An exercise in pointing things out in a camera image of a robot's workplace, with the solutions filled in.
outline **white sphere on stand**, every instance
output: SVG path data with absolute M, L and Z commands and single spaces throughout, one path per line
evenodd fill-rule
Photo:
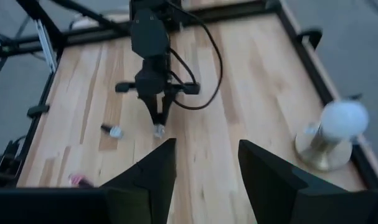
M 363 133 L 369 124 L 369 113 L 355 100 L 328 103 L 321 113 L 321 132 L 326 139 L 351 139 Z

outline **small object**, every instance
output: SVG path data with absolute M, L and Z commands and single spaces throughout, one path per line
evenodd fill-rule
M 161 139 L 165 134 L 165 126 L 162 124 L 154 125 L 154 136 Z
M 69 182 L 73 187 L 92 188 L 94 184 L 83 174 L 70 174 Z
M 118 126 L 109 126 L 106 124 L 102 124 L 100 128 L 108 133 L 111 137 L 121 139 L 122 138 L 122 130 Z
M 350 160 L 353 139 L 366 130 L 368 123 L 369 115 L 360 102 L 333 101 L 324 108 L 319 124 L 310 124 L 296 135 L 295 150 L 311 167 L 337 169 Z
M 34 119 L 43 113 L 47 113 L 49 111 L 50 106 L 49 105 L 37 105 L 33 106 L 28 109 L 27 116 L 31 119 Z

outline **brass stand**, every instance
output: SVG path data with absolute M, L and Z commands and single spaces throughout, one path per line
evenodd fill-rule
M 319 125 L 311 124 L 310 128 L 318 130 Z M 348 140 L 328 142 L 319 131 L 300 132 L 295 137 L 295 150 L 299 158 L 309 166 L 321 171 L 332 171 L 350 160 L 352 143 Z

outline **small bottle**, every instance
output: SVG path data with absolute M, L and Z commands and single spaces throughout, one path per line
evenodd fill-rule
M 108 133 L 112 138 L 121 139 L 123 136 L 122 130 L 118 126 L 109 126 L 106 124 L 102 124 L 100 128 Z

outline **wooden table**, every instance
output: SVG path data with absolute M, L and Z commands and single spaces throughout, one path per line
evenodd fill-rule
M 142 59 L 130 39 L 67 48 L 62 56 L 18 186 L 66 187 L 81 172 L 96 185 L 142 159 L 167 138 L 177 138 L 177 179 L 170 223 L 254 223 L 243 187 L 237 150 L 248 139 L 348 190 L 364 186 L 350 162 L 335 172 L 311 170 L 295 156 L 293 140 L 322 110 L 319 96 L 282 24 L 274 15 L 209 26 L 224 58 L 225 77 L 215 101 L 187 111 L 172 105 L 166 134 L 153 138 L 153 124 L 136 92 L 116 94 L 115 84 L 133 80 Z M 200 27 L 173 35 L 172 48 L 192 68 L 202 89 L 179 96 L 200 105 L 218 78 L 215 52 Z M 172 69 L 189 77 L 177 60 Z M 123 139 L 109 138 L 102 123 L 119 125 Z

